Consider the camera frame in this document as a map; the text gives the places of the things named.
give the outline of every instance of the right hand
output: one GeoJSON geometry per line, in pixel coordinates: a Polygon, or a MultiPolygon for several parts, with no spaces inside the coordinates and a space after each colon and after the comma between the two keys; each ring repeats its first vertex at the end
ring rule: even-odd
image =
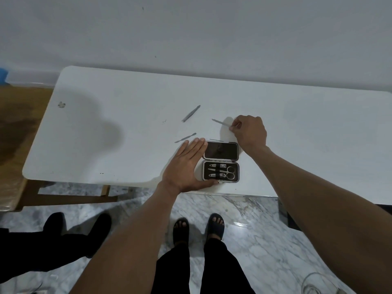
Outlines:
{"type": "Polygon", "coordinates": [[[266,148],[267,131],[262,118],[257,116],[238,116],[229,128],[237,138],[240,147],[251,155],[256,148],[266,148]]]}

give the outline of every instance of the scissors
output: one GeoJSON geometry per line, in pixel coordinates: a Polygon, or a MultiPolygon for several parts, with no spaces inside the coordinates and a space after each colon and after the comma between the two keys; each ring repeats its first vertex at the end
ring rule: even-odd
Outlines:
{"type": "MultiPolygon", "coordinates": [[[[212,171],[217,171],[217,168],[208,168],[208,170],[212,170],[212,171]]],[[[236,175],[234,174],[235,169],[232,166],[229,166],[226,168],[225,170],[219,169],[219,177],[220,178],[227,178],[229,180],[233,180],[234,178],[236,178],[236,175]]],[[[212,178],[216,177],[216,173],[212,173],[209,175],[212,178]]]]}

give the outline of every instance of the slipper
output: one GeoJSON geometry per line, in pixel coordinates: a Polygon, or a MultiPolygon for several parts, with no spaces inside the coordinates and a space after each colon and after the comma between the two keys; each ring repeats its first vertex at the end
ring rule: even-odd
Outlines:
{"type": "Polygon", "coordinates": [[[182,217],[178,219],[173,226],[173,243],[184,241],[189,244],[189,222],[185,217],[182,217]],[[181,226],[179,225],[179,222],[186,222],[186,226],[184,227],[181,223],[181,226]]]}
{"type": "Polygon", "coordinates": [[[208,223],[207,223],[207,237],[210,234],[216,234],[222,240],[224,231],[225,231],[225,221],[223,220],[223,217],[220,214],[210,215],[210,218],[208,219],[208,223]],[[223,225],[218,224],[217,222],[214,222],[213,217],[216,217],[216,220],[218,220],[218,218],[220,218],[223,221],[223,225]]]}

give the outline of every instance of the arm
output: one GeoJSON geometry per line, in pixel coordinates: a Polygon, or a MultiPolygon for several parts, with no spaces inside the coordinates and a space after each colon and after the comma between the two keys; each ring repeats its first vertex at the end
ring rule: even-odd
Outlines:
{"type": "Polygon", "coordinates": [[[231,131],[336,276],[357,293],[390,292],[392,216],[275,155],[260,117],[238,116],[231,131]]]}
{"type": "Polygon", "coordinates": [[[211,187],[198,181],[196,164],[207,142],[186,140],[164,171],[154,194],[102,245],[71,290],[78,293],[150,293],[170,212],[181,192],[211,187]]]}

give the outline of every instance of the white table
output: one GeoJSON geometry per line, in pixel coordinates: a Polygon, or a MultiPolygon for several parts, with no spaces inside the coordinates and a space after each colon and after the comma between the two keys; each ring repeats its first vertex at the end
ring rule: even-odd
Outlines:
{"type": "MultiPolygon", "coordinates": [[[[211,119],[230,123],[238,114],[261,116],[267,145],[281,157],[374,203],[392,204],[390,93],[74,66],[61,72],[23,175],[155,187],[181,144],[175,141],[193,133],[235,141],[211,119]]],[[[238,183],[203,193],[276,196],[247,154],[238,163],[238,183]]]]}

